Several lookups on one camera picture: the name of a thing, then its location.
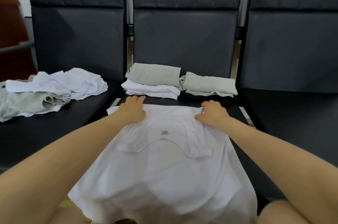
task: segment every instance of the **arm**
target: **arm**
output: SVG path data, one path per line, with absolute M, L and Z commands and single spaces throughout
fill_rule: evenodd
M 338 168 L 288 142 L 229 117 L 218 102 L 196 119 L 226 132 L 313 224 L 338 223 Z
M 0 175 L 2 223 L 45 224 L 70 189 L 127 124 L 145 118 L 145 97 L 58 139 Z

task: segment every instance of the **knee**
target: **knee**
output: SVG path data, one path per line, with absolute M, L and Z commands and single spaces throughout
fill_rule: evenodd
M 268 204 L 257 219 L 257 224 L 310 224 L 288 201 Z
M 84 224 L 80 214 L 69 207 L 59 207 L 48 224 Z

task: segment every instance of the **wooden cabinet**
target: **wooden cabinet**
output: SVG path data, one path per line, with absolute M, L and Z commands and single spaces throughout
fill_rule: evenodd
M 0 0 L 0 48 L 28 41 L 28 34 L 18 0 Z M 0 82 L 27 79 L 36 74 L 30 49 L 0 53 Z

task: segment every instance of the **person's left hand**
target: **person's left hand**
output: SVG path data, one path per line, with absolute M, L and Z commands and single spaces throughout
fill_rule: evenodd
M 126 102 L 122 103 L 116 112 L 119 113 L 122 118 L 125 118 L 128 124 L 138 123 L 146 117 L 146 112 L 142 110 L 142 104 L 145 98 L 145 96 L 128 97 Z

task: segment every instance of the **folded gray shirt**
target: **folded gray shirt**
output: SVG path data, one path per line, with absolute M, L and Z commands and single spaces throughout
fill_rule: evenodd
M 0 122 L 12 119 L 20 113 L 40 113 L 49 111 L 56 105 L 70 102 L 70 99 L 64 100 L 54 93 L 8 92 L 5 84 L 5 82 L 0 83 Z
M 188 93 L 191 93 L 191 91 L 200 92 L 195 95 L 208 96 L 211 94 L 218 94 L 220 96 L 229 96 L 230 94 L 238 94 L 234 79 L 214 76 L 199 76 L 194 73 L 187 72 L 185 77 L 182 77 L 181 80 L 182 90 L 186 90 Z
M 157 64 L 134 63 L 126 73 L 129 78 L 137 83 L 146 85 L 173 85 L 180 86 L 181 68 Z

